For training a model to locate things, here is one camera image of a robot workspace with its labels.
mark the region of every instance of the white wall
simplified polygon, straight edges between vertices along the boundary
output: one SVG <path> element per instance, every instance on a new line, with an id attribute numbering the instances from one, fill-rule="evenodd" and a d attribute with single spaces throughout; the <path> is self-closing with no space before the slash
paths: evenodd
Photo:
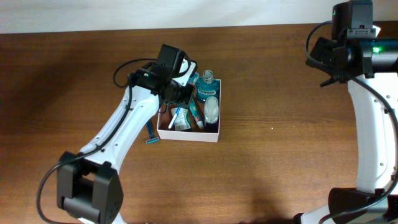
<path id="1" fill-rule="evenodd" d="M 0 0 L 0 33 L 299 24 L 331 19 L 345 0 Z M 398 0 L 374 0 L 398 20 Z"/>

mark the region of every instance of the wooden table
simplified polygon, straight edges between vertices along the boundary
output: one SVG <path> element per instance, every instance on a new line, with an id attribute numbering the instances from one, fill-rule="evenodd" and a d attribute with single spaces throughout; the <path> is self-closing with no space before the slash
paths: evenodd
<path id="1" fill-rule="evenodd" d="M 383 36 L 398 37 L 397 23 L 381 25 Z M 78 152 L 116 109 L 124 93 L 111 80 L 117 66 L 156 57 L 163 43 L 222 79 L 220 138 L 146 145 L 143 129 L 120 173 L 125 221 L 273 223 L 326 204 L 333 187 L 354 187 L 353 105 L 346 85 L 319 88 L 328 75 L 305 66 L 313 27 L 0 35 L 0 222 L 42 223 L 35 195 L 47 169 L 64 151 Z M 330 28 L 317 34 L 329 37 Z M 55 194 L 53 176 L 45 214 L 76 222 Z"/>

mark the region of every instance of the green light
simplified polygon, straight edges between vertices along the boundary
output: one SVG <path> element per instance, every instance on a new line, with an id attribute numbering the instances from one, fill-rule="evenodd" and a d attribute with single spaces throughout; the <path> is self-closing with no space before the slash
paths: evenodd
<path id="1" fill-rule="evenodd" d="M 373 47 L 373 53 L 380 53 L 381 52 L 381 48 L 380 47 Z"/>

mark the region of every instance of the wooden tabletop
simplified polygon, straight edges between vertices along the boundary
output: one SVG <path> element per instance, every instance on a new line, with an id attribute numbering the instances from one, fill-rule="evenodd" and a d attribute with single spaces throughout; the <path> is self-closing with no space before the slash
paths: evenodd
<path id="1" fill-rule="evenodd" d="M 396 25 L 382 23 L 382 35 L 398 37 Z M 320 88 L 328 75 L 305 66 L 313 27 L 0 35 L 0 222 L 43 223 L 35 208 L 43 175 L 112 115 L 124 94 L 111 80 L 118 65 L 156 57 L 163 43 L 222 79 L 220 138 L 146 145 L 143 129 L 120 173 L 126 222 L 273 223 L 326 204 L 333 187 L 354 187 L 353 105 L 347 85 Z M 330 30 L 320 29 L 312 43 Z M 76 223 L 55 194 L 53 176 L 43 191 L 45 214 Z"/>

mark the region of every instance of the cardboard box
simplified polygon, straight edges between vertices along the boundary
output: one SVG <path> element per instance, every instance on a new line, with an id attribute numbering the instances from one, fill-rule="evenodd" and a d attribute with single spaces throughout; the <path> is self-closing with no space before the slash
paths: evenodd
<path id="1" fill-rule="evenodd" d="M 207 133 L 206 128 L 203 130 L 200 130 L 197 126 L 197 123 L 193 119 L 193 116 L 191 114 L 191 111 L 188 111 L 191 125 L 192 125 L 192 131 L 174 131 L 174 128 L 169 129 L 168 126 L 170 124 L 170 121 L 172 119 L 172 115 L 170 112 L 170 109 L 173 108 L 170 106 L 168 112 L 164 114 L 159 114 L 157 118 L 157 132 L 159 134 L 159 137 L 161 139 L 169 139 L 169 140 L 181 140 L 181 141 L 203 141 L 203 142 L 217 142 L 218 141 L 218 135 L 220 134 L 220 124 L 221 124 L 221 80 L 220 81 L 220 98 L 218 99 L 218 104 L 220 107 L 220 117 L 218 118 L 218 130 L 216 133 Z M 203 103 L 198 103 L 196 102 L 198 111 L 200 113 L 200 117 L 203 119 L 203 123 L 205 123 L 204 119 L 204 107 L 205 105 Z"/>

